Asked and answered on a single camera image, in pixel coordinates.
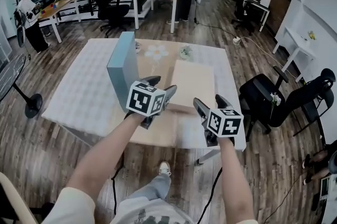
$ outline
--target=white flower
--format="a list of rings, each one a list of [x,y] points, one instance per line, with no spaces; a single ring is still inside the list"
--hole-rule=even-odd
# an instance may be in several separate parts
[[[281,104],[281,98],[275,93],[275,94],[270,94],[270,96],[273,97],[273,100],[272,102],[275,102],[276,103],[276,106],[279,106]]]
[[[160,60],[162,57],[167,56],[168,52],[165,50],[165,46],[150,45],[145,52],[145,57],[152,57],[154,60]]]

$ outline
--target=shoe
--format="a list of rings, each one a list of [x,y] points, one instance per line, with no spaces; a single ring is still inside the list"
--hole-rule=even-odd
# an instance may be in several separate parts
[[[159,165],[159,174],[166,174],[168,176],[171,175],[171,168],[170,168],[170,164],[168,164],[167,161],[163,161],[162,163],[160,163]]]
[[[168,25],[171,25],[171,24],[172,24],[171,20],[166,21],[166,23],[167,23]]]
[[[305,168],[310,168],[310,155],[307,154],[305,156],[305,159],[304,159],[304,162],[302,163],[302,168],[305,169]]]
[[[309,183],[312,181],[311,177],[312,177],[312,175],[308,175],[308,176],[305,178],[305,180],[303,181],[303,184],[304,184],[304,185],[309,184]]]

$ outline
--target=black table base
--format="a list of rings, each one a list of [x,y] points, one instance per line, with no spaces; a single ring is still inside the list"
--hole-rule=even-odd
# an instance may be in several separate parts
[[[42,96],[40,94],[34,94],[31,98],[28,98],[23,92],[19,89],[19,87],[14,83],[13,87],[16,89],[17,92],[24,98],[26,101],[25,107],[25,115],[27,118],[35,117],[42,107]]]

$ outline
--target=black round table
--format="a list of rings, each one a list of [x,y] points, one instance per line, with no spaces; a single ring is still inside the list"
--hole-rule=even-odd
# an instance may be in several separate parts
[[[14,87],[27,103],[25,107],[26,117],[33,118],[37,115],[42,107],[42,96],[40,94],[34,94],[31,98],[28,98],[15,84],[16,80],[21,74],[25,62],[25,55],[17,55],[5,66],[5,68],[0,73],[0,101],[2,101],[10,89]]]

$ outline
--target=checkered tablecloth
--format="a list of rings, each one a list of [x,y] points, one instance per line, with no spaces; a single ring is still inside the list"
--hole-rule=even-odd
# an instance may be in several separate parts
[[[66,128],[99,137],[105,137],[113,130],[115,125],[112,118],[119,102],[106,66],[117,41],[118,39],[88,41],[60,82],[42,115],[44,118]],[[241,111],[226,51],[209,46],[189,45],[193,51],[193,62],[214,68],[216,93],[231,102],[237,111]],[[198,115],[180,114],[175,120],[179,140],[171,146],[207,148]],[[238,150],[246,147],[243,126],[235,140],[235,147]]]

